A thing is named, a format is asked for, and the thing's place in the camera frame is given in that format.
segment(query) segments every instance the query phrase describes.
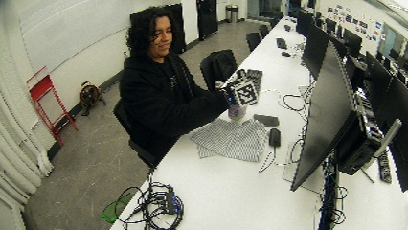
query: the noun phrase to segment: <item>black jacket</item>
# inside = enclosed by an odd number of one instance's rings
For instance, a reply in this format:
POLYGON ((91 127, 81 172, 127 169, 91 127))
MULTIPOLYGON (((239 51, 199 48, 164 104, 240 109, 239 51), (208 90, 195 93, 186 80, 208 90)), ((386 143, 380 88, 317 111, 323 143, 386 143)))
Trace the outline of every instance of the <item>black jacket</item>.
POLYGON ((119 82, 131 139, 159 158, 182 134, 211 122, 228 108, 222 92, 195 85, 179 56, 167 54, 166 61, 174 71, 172 82, 149 56, 126 58, 119 82))

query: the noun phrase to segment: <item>trash can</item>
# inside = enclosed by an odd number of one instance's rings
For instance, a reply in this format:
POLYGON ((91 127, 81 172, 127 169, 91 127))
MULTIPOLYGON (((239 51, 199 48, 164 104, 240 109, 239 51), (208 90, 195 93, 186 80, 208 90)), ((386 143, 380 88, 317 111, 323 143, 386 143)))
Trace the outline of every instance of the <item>trash can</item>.
POLYGON ((238 22, 238 5, 227 5, 227 22, 238 22))

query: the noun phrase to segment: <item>woman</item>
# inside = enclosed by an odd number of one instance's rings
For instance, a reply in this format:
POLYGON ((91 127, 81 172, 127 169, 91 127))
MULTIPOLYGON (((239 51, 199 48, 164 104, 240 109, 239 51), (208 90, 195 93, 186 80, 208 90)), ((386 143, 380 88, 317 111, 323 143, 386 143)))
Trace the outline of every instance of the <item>woman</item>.
POLYGON ((134 14, 119 96, 131 140, 156 157, 154 165, 178 137, 211 122, 228 108, 224 93, 200 89, 184 62, 171 53, 175 36, 172 16, 162 7, 134 14))

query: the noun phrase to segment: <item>striped cloth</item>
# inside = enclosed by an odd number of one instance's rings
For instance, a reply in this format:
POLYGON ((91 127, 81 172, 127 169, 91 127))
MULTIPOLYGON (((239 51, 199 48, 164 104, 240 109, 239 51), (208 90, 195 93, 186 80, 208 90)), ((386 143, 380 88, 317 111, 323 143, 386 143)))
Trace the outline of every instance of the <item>striped cloth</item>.
POLYGON ((242 124, 215 119, 191 136, 191 141, 198 144, 200 158, 220 154, 255 162, 264 151, 265 140, 265 127, 253 119, 242 124))

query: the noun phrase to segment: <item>smartphone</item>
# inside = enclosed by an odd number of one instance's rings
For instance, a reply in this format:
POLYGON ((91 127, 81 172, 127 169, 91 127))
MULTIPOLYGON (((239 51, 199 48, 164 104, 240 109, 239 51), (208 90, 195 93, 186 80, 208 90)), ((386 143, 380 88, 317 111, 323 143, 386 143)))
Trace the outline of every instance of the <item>smartphone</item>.
POLYGON ((277 127, 279 126, 279 119, 272 116, 253 114, 253 119, 261 122, 265 127, 277 127))

